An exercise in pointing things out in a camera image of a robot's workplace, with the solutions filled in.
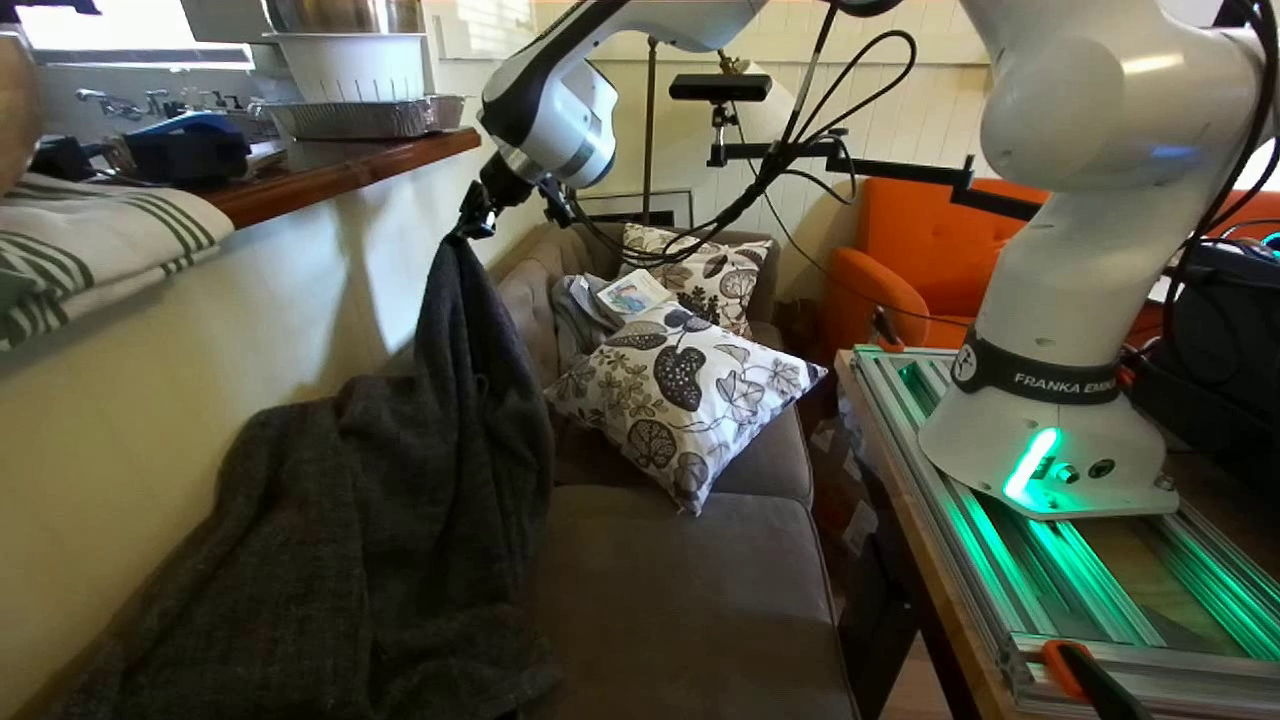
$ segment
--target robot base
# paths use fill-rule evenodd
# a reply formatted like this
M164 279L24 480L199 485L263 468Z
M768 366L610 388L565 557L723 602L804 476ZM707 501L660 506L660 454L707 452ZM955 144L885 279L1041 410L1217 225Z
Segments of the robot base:
M950 480L1032 520L1169 516L1181 506L1169 448L1129 396L1037 405L1000 388L949 393L919 426Z

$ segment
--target striped cloth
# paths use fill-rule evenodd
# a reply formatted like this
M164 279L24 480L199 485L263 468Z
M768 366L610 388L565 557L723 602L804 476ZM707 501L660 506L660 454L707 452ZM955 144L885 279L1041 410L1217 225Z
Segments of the striped cloth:
M220 251L230 221L191 193L26 172L0 195L0 353Z

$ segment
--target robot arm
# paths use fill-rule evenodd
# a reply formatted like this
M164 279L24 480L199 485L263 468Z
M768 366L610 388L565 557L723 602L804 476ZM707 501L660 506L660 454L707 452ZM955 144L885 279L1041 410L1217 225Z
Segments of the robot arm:
M587 53L610 33L713 53L761 2L581 0L483 87L481 122L501 144L481 177L488 195L520 205L541 188L557 200L609 172L616 91ZM896 0L833 2L873 14ZM919 448L944 476L1028 516L1171 510L1163 434L1119 393L1117 361L1163 261L1258 138L1274 53L1169 21L1160 0L959 2L995 62L982 155L1000 177L1049 188L1049 205L1000 254L955 353L955 393L919 426ZM1043 454L1010 485L1032 448Z
M481 96L481 122L501 155L488 184L501 205L525 188L559 195L595 184L616 155L610 84L587 53L616 33L642 33L688 53L723 48L762 0L581 0L543 37L495 67Z

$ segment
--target green light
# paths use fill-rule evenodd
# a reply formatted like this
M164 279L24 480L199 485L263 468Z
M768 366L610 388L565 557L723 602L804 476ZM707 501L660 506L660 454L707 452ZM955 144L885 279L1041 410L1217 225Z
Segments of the green light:
M1037 431L1032 448L1016 459L1016 468L1003 485L1003 496L1023 501L1028 480L1037 476L1037 468L1053 452L1056 434L1061 434L1056 426Z
M919 410L932 417L941 400L934 400L925 366L919 363L902 363L896 374L906 385L906 393L919 405Z

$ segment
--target shelf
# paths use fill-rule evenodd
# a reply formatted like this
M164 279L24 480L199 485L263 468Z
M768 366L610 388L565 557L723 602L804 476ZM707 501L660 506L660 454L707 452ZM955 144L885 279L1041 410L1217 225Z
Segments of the shelf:
M476 144L476 126L399 144L291 144L283 166L199 195L228 210L237 229L249 229L355 193L363 184L460 155Z

